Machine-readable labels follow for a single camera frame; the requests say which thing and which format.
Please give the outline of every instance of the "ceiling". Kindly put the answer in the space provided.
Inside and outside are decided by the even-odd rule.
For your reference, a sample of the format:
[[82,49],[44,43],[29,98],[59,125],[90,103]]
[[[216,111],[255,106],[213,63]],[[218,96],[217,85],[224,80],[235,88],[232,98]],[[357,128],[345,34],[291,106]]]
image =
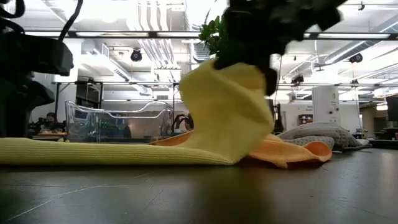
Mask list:
[[[220,0],[219,3],[213,3],[214,0],[138,0],[137,12],[132,10],[132,3],[136,0],[85,0],[77,22],[72,30],[131,30],[128,21],[132,20],[141,23],[145,20],[142,16],[144,3],[147,2],[146,21],[149,29],[154,30],[151,23],[151,6],[157,7],[156,26],[167,26],[168,30],[190,30],[191,23],[204,21],[205,14],[212,8],[209,17],[215,17],[221,14],[225,8],[226,1]],[[383,31],[384,23],[392,20],[387,25],[394,25],[398,22],[398,0],[365,0],[365,8],[358,10],[361,1],[349,0],[345,5],[339,8],[343,20],[337,25],[331,27],[328,32],[380,32]],[[76,5],[75,0],[25,0],[27,11],[24,17],[15,21],[22,25],[26,30],[61,30],[70,11]],[[161,18],[161,6],[166,6],[166,17]],[[317,27],[312,27],[310,32],[318,32]],[[192,44],[187,40],[171,40],[171,46],[176,63],[167,63],[167,66],[173,68],[173,71],[156,70],[154,62],[147,55],[145,50],[136,39],[95,39],[87,40],[93,42],[96,49],[100,50],[102,44],[109,48],[109,57],[128,72],[131,77],[137,80],[145,81],[167,81],[170,79],[178,80],[180,75],[188,73],[196,62],[192,60]],[[169,57],[165,54],[161,42],[149,44],[153,49],[159,50],[162,58]],[[327,65],[318,72],[315,64],[325,63],[324,58],[328,58],[333,53],[349,50],[354,44],[352,41],[340,40],[305,40],[303,42],[292,42],[287,47],[286,54],[281,58],[275,56],[272,59],[272,67],[280,73],[281,83],[290,83],[292,77],[301,74],[306,83],[349,83],[358,78],[360,83],[394,83],[398,77],[398,71],[395,67],[395,61],[398,54],[398,42],[379,42],[368,48],[363,48],[361,54],[363,61],[361,63],[349,63],[346,60]],[[133,62],[130,59],[133,49],[141,48],[142,60]],[[94,77],[96,80],[112,81],[115,74],[105,63],[97,60],[95,55],[82,52],[79,76]],[[292,89],[291,87],[280,87],[277,94],[278,100],[288,100]],[[360,88],[357,93],[361,97],[372,97],[375,88]],[[347,100],[353,99],[351,88],[341,88],[341,98]],[[311,88],[295,88],[295,94],[299,92],[300,96],[309,97]]]

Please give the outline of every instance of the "transparent container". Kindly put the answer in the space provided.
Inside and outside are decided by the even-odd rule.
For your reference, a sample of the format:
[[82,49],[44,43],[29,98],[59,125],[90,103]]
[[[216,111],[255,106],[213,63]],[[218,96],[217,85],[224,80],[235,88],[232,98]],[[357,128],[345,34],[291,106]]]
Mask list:
[[135,111],[110,111],[65,102],[71,142],[149,143],[170,137],[173,109],[162,101]]

